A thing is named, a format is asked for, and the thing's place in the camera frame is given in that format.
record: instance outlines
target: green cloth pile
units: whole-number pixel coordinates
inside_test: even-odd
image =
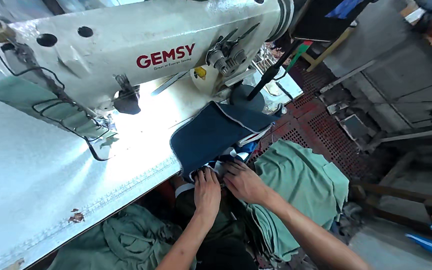
[[[181,233],[146,208],[129,205],[61,247],[48,270],[152,270]]]
[[[278,140],[254,163],[256,174],[292,206],[329,230],[348,199],[349,180],[322,155]],[[300,246],[283,222],[260,205],[234,209],[245,221],[256,249],[273,264],[290,261]]]

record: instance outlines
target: perforated metal panel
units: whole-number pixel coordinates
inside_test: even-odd
[[[304,92],[303,96],[287,105],[296,118],[314,109],[317,106],[314,101],[319,89],[336,79],[326,66],[317,66],[313,71],[306,72],[308,67],[309,64],[306,61],[299,60],[288,72]]]
[[[308,66],[300,60],[289,72],[298,85],[302,86],[304,95],[286,105],[288,113],[261,139],[249,161],[254,162],[273,142],[285,139],[322,154],[327,161],[335,163],[349,179],[360,179],[368,168],[367,158],[358,154],[356,144],[315,95],[335,77],[324,65],[311,72],[304,71]]]
[[[334,162],[348,177],[361,178],[367,164],[358,154],[357,145],[346,135],[338,122],[325,109],[305,114],[299,119],[302,126],[309,126],[313,140],[326,150],[328,161]]]
[[[298,120],[294,117],[281,118],[277,122],[284,122],[280,124],[280,127],[274,129],[273,132],[268,133],[265,137],[261,139],[256,150],[253,152],[249,158],[249,163],[254,162],[258,157],[260,157],[269,147],[279,139],[289,140],[295,142],[305,148],[311,148],[307,143],[308,138],[305,137],[304,133],[301,131],[301,127],[298,124]]]

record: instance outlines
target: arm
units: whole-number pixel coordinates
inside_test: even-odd
[[[212,169],[200,170],[195,177],[194,203],[196,211],[181,236],[159,263],[157,270],[188,270],[196,252],[219,211],[221,188]]]
[[[223,180],[235,197],[259,204],[281,219],[308,256],[328,269],[367,270],[370,267],[344,243],[304,216],[269,188],[259,176],[240,161],[226,163]]]

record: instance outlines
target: rust spot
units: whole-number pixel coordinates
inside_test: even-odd
[[[81,212],[74,213],[74,215],[68,219],[68,222],[74,222],[74,223],[80,223],[81,221],[85,221],[85,217]]]
[[[21,258],[17,261],[15,261],[13,264],[9,265],[8,267],[4,268],[3,270],[19,270],[20,266],[25,262],[24,258]]]

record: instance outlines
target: hand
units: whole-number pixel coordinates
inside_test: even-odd
[[[221,187],[215,172],[209,167],[198,171],[194,178],[194,204],[196,212],[201,213],[205,218],[211,220],[213,225],[216,215],[219,212],[219,202],[221,201]]]
[[[235,162],[223,164],[228,171],[223,177],[228,189],[238,199],[243,199],[247,203],[264,205],[274,191],[246,164],[237,159]]]

